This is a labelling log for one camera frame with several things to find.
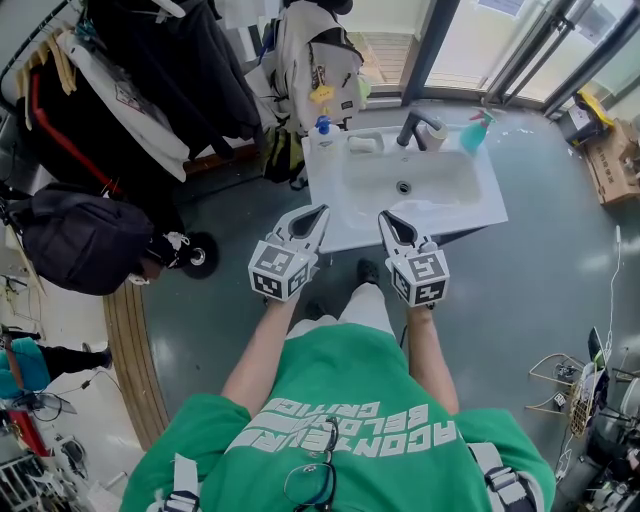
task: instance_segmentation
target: cardboard box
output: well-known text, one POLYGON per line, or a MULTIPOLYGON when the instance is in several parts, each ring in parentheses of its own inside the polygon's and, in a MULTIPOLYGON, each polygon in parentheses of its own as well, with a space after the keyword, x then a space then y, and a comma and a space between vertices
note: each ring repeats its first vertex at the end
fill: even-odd
POLYGON ((585 155, 600 204, 640 196, 640 185, 632 162, 640 155, 634 127, 616 119, 606 137, 588 141, 585 155))

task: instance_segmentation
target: wooden hanger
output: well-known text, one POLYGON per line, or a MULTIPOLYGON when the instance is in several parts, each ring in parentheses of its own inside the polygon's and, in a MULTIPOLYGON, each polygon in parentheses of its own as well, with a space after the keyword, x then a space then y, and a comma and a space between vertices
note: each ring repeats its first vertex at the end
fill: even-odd
MULTIPOLYGON (((64 31, 65 32, 71 32, 72 34, 75 33, 75 27, 71 26, 69 23, 67 23, 66 21, 62 21, 62 26, 64 27, 64 31)), ((75 66, 71 66, 72 67, 72 72, 71 72, 71 76, 70 76, 70 81, 71 81, 71 86, 72 89, 74 91, 77 91, 77 87, 76 87, 76 73, 78 72, 78 68, 76 68, 75 66)))
MULTIPOLYGON (((56 28, 53 31, 54 41, 58 39, 58 36, 60 34, 62 34, 61 28, 56 28)), ((71 64, 69 63, 69 58, 67 57, 66 53, 64 53, 63 51, 60 51, 59 46, 58 46, 58 51, 60 52, 60 59, 62 60, 62 68, 64 70, 64 74, 67 79, 67 85, 69 86, 71 91, 76 91, 77 90, 76 81, 73 77, 73 73, 71 73, 71 64)))
POLYGON ((16 89, 18 89, 18 99, 24 98, 24 71, 22 68, 16 71, 16 89))
POLYGON ((42 64, 46 64, 49 59, 49 47, 47 46, 47 43, 40 43, 36 51, 38 52, 38 57, 40 57, 40 62, 42 62, 42 64))
POLYGON ((60 55, 60 48, 56 44, 55 39, 53 38, 53 34, 49 34, 46 39, 47 46, 51 50, 51 54, 53 55, 53 60, 56 62, 56 70, 58 71, 58 78, 60 79, 60 84, 62 85, 62 90, 65 92, 67 96, 71 94, 71 87, 67 82, 67 74, 64 71, 64 67, 62 64, 62 56, 60 55))
POLYGON ((33 53, 22 68, 22 89, 24 92, 24 124, 27 130, 33 130, 29 118, 29 104, 31 103, 31 70, 40 63, 40 57, 33 53))

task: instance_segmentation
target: faucet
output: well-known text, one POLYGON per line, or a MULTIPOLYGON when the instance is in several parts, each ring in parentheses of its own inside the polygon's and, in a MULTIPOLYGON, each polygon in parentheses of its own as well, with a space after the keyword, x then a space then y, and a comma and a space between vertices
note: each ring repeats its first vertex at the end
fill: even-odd
POLYGON ((437 121, 433 117, 423 114, 418 109, 413 109, 411 112, 409 112, 402 130, 400 130, 400 135, 398 135, 398 138, 396 139, 398 145, 406 148, 409 145, 409 141, 411 140, 411 134, 413 134, 413 136, 416 138, 416 142, 418 143, 418 148, 420 149, 420 151, 427 150, 427 143, 422 138, 422 134, 418 131, 418 123, 420 121, 424 121, 434 130, 441 130, 444 126, 444 123, 442 123, 441 121, 437 121))

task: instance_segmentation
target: white cable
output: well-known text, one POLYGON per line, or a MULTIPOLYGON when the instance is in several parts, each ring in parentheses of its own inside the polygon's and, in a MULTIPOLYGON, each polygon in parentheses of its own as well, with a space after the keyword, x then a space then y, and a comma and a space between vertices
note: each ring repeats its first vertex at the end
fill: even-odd
POLYGON ((559 468, 556 471, 556 480, 560 482, 566 475, 569 470, 569 464, 571 464, 571 454, 573 453, 573 448, 569 448, 569 443, 573 440, 573 434, 567 440, 567 444, 564 445, 564 450, 560 454, 560 458, 558 458, 559 468), (562 462, 562 459, 566 458, 566 464, 562 462))
POLYGON ((611 352, 613 350, 613 283, 616 280, 616 276, 618 272, 620 272, 620 256, 622 253, 621 246, 622 240, 620 238, 620 226, 616 226, 616 245, 618 246, 618 266, 616 267, 616 271, 611 278, 611 307, 609 313, 609 332, 607 333, 607 342, 605 344, 604 350, 602 352, 604 357, 604 365, 607 366, 607 362, 609 361, 609 357, 611 357, 611 352))

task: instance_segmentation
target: sink basin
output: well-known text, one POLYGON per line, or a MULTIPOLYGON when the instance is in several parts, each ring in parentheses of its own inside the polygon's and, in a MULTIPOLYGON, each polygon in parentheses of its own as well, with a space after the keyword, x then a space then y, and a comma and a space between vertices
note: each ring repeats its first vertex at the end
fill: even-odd
POLYGON ((421 152, 412 139, 395 141, 401 127, 341 132, 330 150, 311 151, 303 139, 311 200, 327 204, 331 217, 320 252, 382 243, 378 214, 391 210, 432 235, 505 222, 502 194, 482 145, 471 156, 460 146, 463 127, 449 126, 437 152, 421 152), (348 137, 381 136, 375 153, 352 154, 348 137))

